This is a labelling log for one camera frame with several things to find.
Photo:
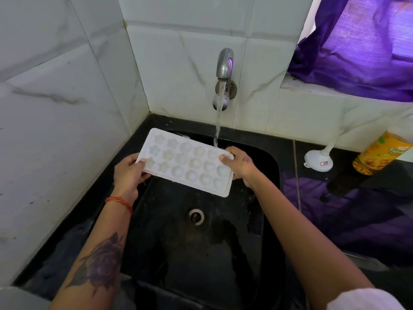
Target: black countertop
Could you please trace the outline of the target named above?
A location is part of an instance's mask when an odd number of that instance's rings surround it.
[[[202,135],[215,133],[214,125],[149,115],[14,285],[53,299],[113,189],[114,166],[123,157],[138,152],[153,127]],[[352,169],[357,153],[334,148],[330,154],[333,169],[320,173],[303,163],[307,151],[322,146],[228,128],[221,128],[220,138],[271,154],[278,163],[282,192],[339,248],[404,270],[412,266],[413,163],[395,161],[366,178]],[[140,186],[140,195],[145,189]]]

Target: purple cloth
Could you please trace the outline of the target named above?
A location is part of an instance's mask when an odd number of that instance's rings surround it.
[[[413,0],[321,0],[288,72],[350,95],[413,101]]]

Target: wristband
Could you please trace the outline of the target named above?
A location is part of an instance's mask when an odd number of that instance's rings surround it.
[[[119,202],[119,203],[123,204],[129,210],[129,212],[131,213],[131,216],[133,215],[132,206],[128,202],[123,200],[122,197],[108,197],[108,198],[106,198],[105,202],[107,203],[108,201],[116,201],[116,202]]]

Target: sleeve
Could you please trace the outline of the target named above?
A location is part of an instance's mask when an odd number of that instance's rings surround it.
[[[360,288],[341,293],[328,303],[327,310],[405,310],[405,308],[386,291],[376,288]]]

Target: water stream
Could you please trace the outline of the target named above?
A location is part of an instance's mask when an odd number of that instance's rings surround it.
[[[219,93],[218,93],[218,104],[216,106],[216,111],[218,114],[216,115],[216,132],[214,136],[214,147],[218,147],[218,135],[219,131],[221,130],[221,126],[219,124],[219,118],[221,116],[222,112],[222,107],[224,106],[224,94],[225,94],[225,87],[226,87],[226,82],[225,81],[220,81],[219,82]]]

